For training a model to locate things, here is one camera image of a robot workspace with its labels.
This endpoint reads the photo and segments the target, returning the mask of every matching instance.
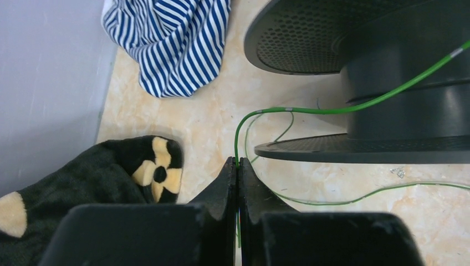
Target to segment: striped cloth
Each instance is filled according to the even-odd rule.
[[[191,96],[219,74],[230,0],[107,0],[109,37],[139,63],[139,83],[163,98]]]

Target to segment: floor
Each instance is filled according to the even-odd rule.
[[[138,85],[137,64],[119,49],[98,142],[146,134],[180,141],[185,150],[185,165],[178,201],[185,203],[217,176],[227,157],[234,155],[235,128],[245,114],[279,105],[341,107],[337,75],[278,75],[257,69],[246,60],[245,32],[266,2],[232,1],[220,76],[189,99],[159,100],[147,94]],[[249,156],[254,157],[255,145],[273,141],[289,123],[290,114],[270,114],[258,119],[248,137]],[[294,126],[284,138],[344,131],[342,116],[296,114]],[[244,136],[243,130],[239,143],[243,156]],[[264,158],[253,166],[273,190],[315,201],[349,200],[383,186],[419,180],[469,183],[467,173],[470,173],[469,165],[353,165]],[[465,265],[470,263],[469,196],[468,191],[456,188],[417,186],[383,192],[342,207],[288,204],[311,212],[394,213],[408,225],[427,265]]]

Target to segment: green cable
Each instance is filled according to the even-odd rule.
[[[253,119],[253,121],[249,124],[248,128],[247,128],[247,131],[246,131],[246,134],[245,134],[245,157],[249,160],[249,157],[248,157],[248,152],[247,152],[247,140],[248,140],[248,133],[249,133],[249,129],[251,128],[251,126],[253,125],[253,123],[260,117],[261,115],[257,116],[255,119]],[[276,141],[278,141],[282,136],[284,136],[285,133],[287,133],[287,131],[289,131],[289,129],[292,127],[292,125],[294,124],[294,115],[292,114],[292,119],[290,121],[290,125],[287,127],[286,130],[284,130],[284,132],[282,132],[282,134],[276,138]],[[250,161],[250,163],[254,163],[255,160],[258,158],[259,156],[255,157],[253,160]],[[297,199],[297,198],[291,198],[291,197],[288,197],[288,196],[285,196],[285,195],[282,195],[274,190],[272,190],[271,188],[269,188],[269,190],[271,190],[274,194],[276,194],[278,197],[280,198],[283,198],[285,200],[289,200],[289,201],[292,201],[292,202],[296,202],[296,203],[301,203],[301,204],[305,204],[305,205],[310,205],[310,206],[341,206],[341,205],[348,205],[348,204],[352,204],[352,203],[356,203],[358,201],[361,201],[365,198],[368,198],[374,194],[377,194],[377,193],[380,193],[380,192],[383,192],[383,191],[387,191],[387,190],[394,190],[394,189],[397,189],[397,188],[404,188],[404,187],[411,187],[411,186],[418,186],[418,185],[425,185],[425,186],[445,186],[445,187],[455,187],[455,188],[461,188],[461,189],[464,189],[464,190],[470,190],[470,186],[468,185],[459,185],[459,184],[455,184],[455,183],[449,183],[449,182],[438,182],[438,181],[418,181],[418,182],[411,182],[411,183],[406,183],[406,184],[400,184],[400,185],[393,185],[393,186],[387,186],[387,187],[383,187],[383,188],[379,188],[377,190],[374,190],[370,193],[367,193],[366,195],[362,196],[362,197],[359,197],[359,198],[356,198],[356,199],[352,199],[350,201],[337,201],[337,202],[316,202],[316,201],[306,201],[306,200],[303,200],[303,199]]]
[[[249,131],[249,129],[251,128],[251,126],[253,125],[253,123],[254,123],[256,120],[258,120],[258,118],[260,118],[262,115],[263,115],[263,114],[260,114],[260,115],[258,115],[257,117],[255,117],[255,118],[250,122],[250,124],[249,124],[248,127],[247,127],[247,132],[246,132],[246,134],[245,134],[245,157],[246,157],[248,160],[249,160],[249,157],[248,157],[248,153],[246,152],[246,151],[248,150],[248,148],[247,148],[247,143],[248,143],[248,131]],[[292,116],[292,119],[290,120],[289,126],[284,130],[284,132],[282,132],[282,133],[274,140],[274,142],[277,142],[281,137],[283,137],[283,136],[287,133],[287,131],[290,130],[290,128],[292,127],[292,125],[294,125],[294,114],[291,112],[290,115]],[[256,160],[257,160],[258,158],[259,158],[259,156],[256,156],[256,157],[253,159],[253,161],[250,161],[250,163],[256,162]]]
[[[242,121],[237,126],[237,130],[235,131],[235,142],[234,142],[234,149],[235,149],[235,164],[236,167],[239,168],[239,157],[238,157],[238,135],[240,133],[240,130],[243,126],[243,124],[252,116],[258,115],[253,121],[249,124],[247,128],[247,132],[245,134],[245,154],[246,157],[248,158],[248,154],[246,153],[247,150],[247,139],[248,139],[248,130],[250,127],[253,125],[253,123],[263,114],[271,113],[271,112],[290,112],[292,115],[292,120],[290,122],[289,127],[275,140],[278,141],[287,131],[292,127],[294,124],[294,115],[292,114],[293,112],[299,112],[299,113],[304,113],[304,114],[317,114],[317,115],[328,115],[328,114],[344,114],[347,112],[354,112],[354,111],[359,111],[368,107],[371,107],[375,104],[378,104],[390,97],[393,97],[397,95],[398,93],[414,86],[416,83],[420,82],[421,80],[425,79],[426,77],[430,76],[434,72],[436,72],[439,68],[443,67],[445,64],[450,62],[454,57],[458,56],[461,54],[464,50],[470,48],[470,40],[466,41],[461,47],[457,48],[441,60],[439,60],[436,64],[425,70],[423,73],[419,74],[418,76],[414,77],[413,79],[409,80],[408,82],[400,85],[398,88],[389,91],[388,93],[381,95],[375,99],[372,99],[370,101],[367,101],[365,103],[355,105],[355,106],[350,106],[346,108],[339,108],[339,109],[326,109],[326,110],[321,110],[321,109],[308,109],[308,108],[285,108],[285,107],[274,107],[274,108],[269,108],[269,109],[262,109],[258,111],[254,111],[246,115]],[[255,157],[252,162],[255,162],[258,159],[259,156]],[[429,185],[429,186],[447,186],[447,187],[455,187],[455,188],[462,188],[465,190],[470,190],[470,186],[467,185],[457,185],[457,184],[452,184],[452,183],[444,183],[444,182],[414,182],[414,183],[408,183],[408,184],[403,184],[403,185],[395,185],[395,186],[389,186],[389,187],[383,187],[379,188],[378,190],[374,190],[362,197],[359,197],[357,199],[353,199],[351,201],[341,201],[341,202],[313,202],[313,201],[304,201],[302,199],[296,199],[296,198],[291,198],[287,197],[284,195],[281,195],[277,192],[274,192],[278,197],[283,198],[285,200],[293,201],[296,203],[301,203],[301,204],[307,204],[311,206],[340,206],[340,205],[346,205],[346,204],[352,204],[358,201],[363,200],[364,198],[370,197],[376,193],[382,192],[382,191],[387,191],[387,190],[393,190],[397,188],[404,188],[404,187],[410,187],[410,186],[417,186],[417,185]],[[237,232],[238,234],[238,248],[241,246],[241,233],[240,233],[240,220],[239,220],[239,211],[237,212]]]
[[[378,104],[392,96],[397,95],[398,93],[408,89],[409,87],[415,85],[416,83],[420,82],[421,80],[425,79],[432,73],[436,72],[439,68],[450,62],[454,57],[457,55],[461,54],[464,50],[468,49],[470,47],[470,40],[466,41],[461,47],[458,49],[454,50],[441,60],[439,60],[436,64],[428,68],[426,71],[423,73],[419,74],[418,76],[414,77],[413,79],[409,80],[408,82],[400,85],[398,88],[389,91],[388,93],[381,95],[375,99],[372,99],[370,101],[367,101],[365,103],[355,105],[355,106],[350,106],[346,108],[339,108],[339,109],[308,109],[308,108],[285,108],[285,107],[273,107],[269,109],[262,109],[258,111],[254,111],[246,115],[242,121],[238,124],[237,130],[235,131],[235,142],[234,142],[234,148],[235,148],[235,164],[237,168],[239,168],[239,157],[238,157],[238,135],[240,133],[240,130],[243,126],[243,124],[252,116],[254,115],[259,115],[259,114],[266,114],[270,112],[300,112],[304,114],[315,114],[315,115],[329,115],[329,114],[344,114],[347,112],[354,112],[354,111],[359,111],[364,108],[371,107],[375,104]]]
[[[287,196],[281,195],[281,194],[279,194],[275,191],[272,191],[272,190],[271,191],[280,198],[283,198],[283,199],[289,200],[289,201],[293,201],[293,202],[296,202],[296,203],[301,203],[301,204],[304,204],[304,205],[310,205],[310,206],[341,206],[341,205],[348,205],[348,204],[356,203],[358,201],[361,201],[365,198],[368,198],[372,195],[375,195],[375,194],[383,192],[383,191],[395,190],[397,188],[412,187],[412,186],[419,186],[419,185],[454,187],[454,188],[461,188],[463,190],[469,190],[470,191],[470,186],[468,186],[468,185],[459,185],[459,184],[455,184],[455,183],[437,182],[437,181],[418,181],[418,182],[411,182],[411,183],[406,183],[406,184],[401,184],[401,185],[393,185],[393,186],[379,188],[378,190],[374,190],[370,193],[367,193],[366,195],[364,195],[362,197],[352,199],[350,201],[337,201],[337,202],[306,201],[306,200],[303,200],[303,199],[287,197]]]

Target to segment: wall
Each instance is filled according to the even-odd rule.
[[[95,142],[116,52],[102,6],[0,1],[0,196]]]

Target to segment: black plastic piece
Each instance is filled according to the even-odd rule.
[[[369,21],[426,1],[272,0],[248,29],[245,55],[274,73],[338,73],[342,65],[335,41]]]
[[[245,39],[255,66],[337,73],[350,105],[404,84],[470,39],[467,0],[273,0]],[[469,163],[470,53],[348,114],[347,135],[263,144],[262,157],[345,163]]]
[[[428,1],[348,33],[338,44],[348,103],[361,104],[404,84],[468,41],[469,10],[470,1]],[[464,52],[399,95],[348,114],[348,138],[470,135],[469,106],[470,53]]]
[[[300,213],[229,158],[186,205],[76,207],[40,265],[422,265],[405,225],[385,213]]]
[[[255,154],[272,159],[342,163],[469,163],[470,136],[352,140],[347,134],[271,142]]]
[[[75,207],[62,220],[40,265],[233,265],[236,169],[186,205]]]

